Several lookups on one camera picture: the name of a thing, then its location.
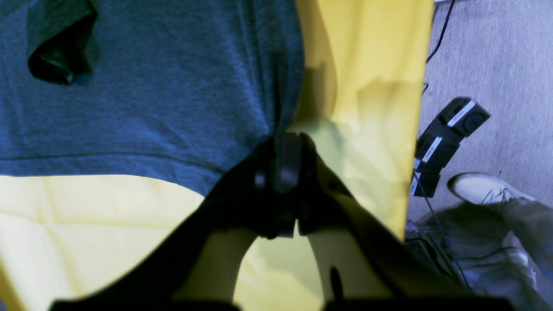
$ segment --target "gray carpet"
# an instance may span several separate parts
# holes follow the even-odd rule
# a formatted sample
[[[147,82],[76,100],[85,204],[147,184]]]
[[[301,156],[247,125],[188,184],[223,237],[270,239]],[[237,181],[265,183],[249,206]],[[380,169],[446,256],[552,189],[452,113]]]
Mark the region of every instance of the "gray carpet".
[[[448,7],[436,13],[431,49]],[[447,190],[449,178],[475,171],[553,206],[553,1],[457,1],[426,81],[419,134],[456,96],[473,97],[492,115],[442,170],[435,209],[460,202]],[[410,199],[409,220],[427,213],[423,198]]]

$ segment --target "white sneaker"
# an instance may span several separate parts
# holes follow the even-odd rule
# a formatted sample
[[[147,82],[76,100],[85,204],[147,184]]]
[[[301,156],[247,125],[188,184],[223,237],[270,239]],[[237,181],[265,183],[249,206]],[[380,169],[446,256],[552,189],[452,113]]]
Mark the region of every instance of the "white sneaker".
[[[536,201],[528,194],[522,193],[503,179],[485,173],[462,173],[453,176],[447,187],[457,197],[476,205],[507,202],[512,199]]]

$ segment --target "white label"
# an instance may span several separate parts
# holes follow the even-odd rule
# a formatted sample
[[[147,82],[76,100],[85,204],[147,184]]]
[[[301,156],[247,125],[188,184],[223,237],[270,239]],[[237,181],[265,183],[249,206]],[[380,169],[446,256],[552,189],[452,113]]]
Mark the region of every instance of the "white label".
[[[468,102],[468,104],[466,104],[463,109],[461,109],[448,123],[447,123],[447,126],[449,127],[452,127],[455,125],[455,123],[457,123],[464,115],[467,114],[467,112],[470,111],[470,109],[472,109],[472,107],[474,107],[476,105],[476,102],[471,100],[470,102]]]
[[[420,172],[415,172],[417,178],[420,178]],[[419,183],[416,181],[416,178],[413,176],[413,182],[411,182],[411,188],[409,188],[409,195],[415,195],[416,187]]]
[[[434,141],[432,142],[432,145],[430,145],[430,148],[428,148],[428,151],[426,151],[426,154],[422,158],[422,161],[424,163],[430,160],[430,157],[432,157],[432,155],[434,154],[434,151],[436,151],[436,148],[438,147],[441,141],[442,141],[442,138],[439,136],[434,139]]]

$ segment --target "shoelace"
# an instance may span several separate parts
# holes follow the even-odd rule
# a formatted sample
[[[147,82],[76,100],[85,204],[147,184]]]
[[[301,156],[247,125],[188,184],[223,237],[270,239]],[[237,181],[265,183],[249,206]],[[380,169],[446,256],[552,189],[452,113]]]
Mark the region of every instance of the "shoelace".
[[[482,204],[497,203],[495,200],[500,196],[501,196],[500,202],[511,201],[514,198],[513,194],[508,188],[503,188],[502,190],[499,191],[499,194],[497,195],[494,195],[494,192],[495,192],[495,189],[490,190],[482,200]]]

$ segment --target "yellow cloth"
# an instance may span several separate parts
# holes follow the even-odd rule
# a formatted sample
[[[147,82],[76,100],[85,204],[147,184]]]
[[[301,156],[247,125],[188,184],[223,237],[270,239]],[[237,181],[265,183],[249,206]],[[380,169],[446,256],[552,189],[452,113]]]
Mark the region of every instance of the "yellow cloth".
[[[432,0],[298,0],[306,47],[300,112],[357,200],[403,238]],[[151,178],[0,177],[0,298],[46,310],[132,269],[202,197]],[[305,237],[258,239],[234,295],[244,310],[318,310]]]

